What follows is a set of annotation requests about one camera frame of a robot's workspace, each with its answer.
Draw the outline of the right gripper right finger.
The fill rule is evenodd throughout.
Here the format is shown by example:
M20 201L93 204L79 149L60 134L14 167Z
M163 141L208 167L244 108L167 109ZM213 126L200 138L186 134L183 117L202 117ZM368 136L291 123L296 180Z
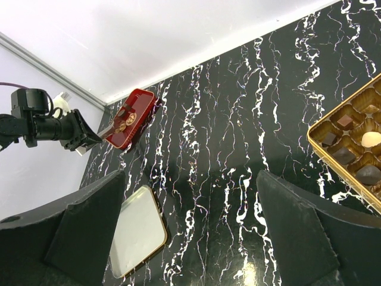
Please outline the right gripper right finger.
M265 170L256 178L283 285L380 285L380 218Z

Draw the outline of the gold chocolate box tray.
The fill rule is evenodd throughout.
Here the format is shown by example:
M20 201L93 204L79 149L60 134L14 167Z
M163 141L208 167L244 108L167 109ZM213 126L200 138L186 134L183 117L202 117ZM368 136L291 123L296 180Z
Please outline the gold chocolate box tray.
M313 151L375 211L380 211L380 76L312 125Z

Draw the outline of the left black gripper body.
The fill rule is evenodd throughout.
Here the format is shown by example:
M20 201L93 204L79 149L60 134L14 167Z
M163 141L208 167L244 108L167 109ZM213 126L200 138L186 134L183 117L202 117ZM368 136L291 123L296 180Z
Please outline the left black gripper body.
M61 140L65 150L88 152L102 143L102 139L89 127L78 109L71 110L61 120L69 124L71 135Z

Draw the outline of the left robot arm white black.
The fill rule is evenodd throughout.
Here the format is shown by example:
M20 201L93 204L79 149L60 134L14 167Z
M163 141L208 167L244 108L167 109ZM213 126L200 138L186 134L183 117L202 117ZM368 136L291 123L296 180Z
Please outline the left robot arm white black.
M85 153L102 139L77 109L55 107L43 89L19 88L11 94L11 114L1 114L1 150L23 138L29 148L58 141L65 150Z

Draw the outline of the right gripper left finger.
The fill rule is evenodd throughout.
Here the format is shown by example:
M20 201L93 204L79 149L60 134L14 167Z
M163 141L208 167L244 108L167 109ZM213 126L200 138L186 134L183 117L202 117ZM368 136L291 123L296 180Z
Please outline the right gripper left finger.
M1 285L102 285L124 190L117 170L1 220Z

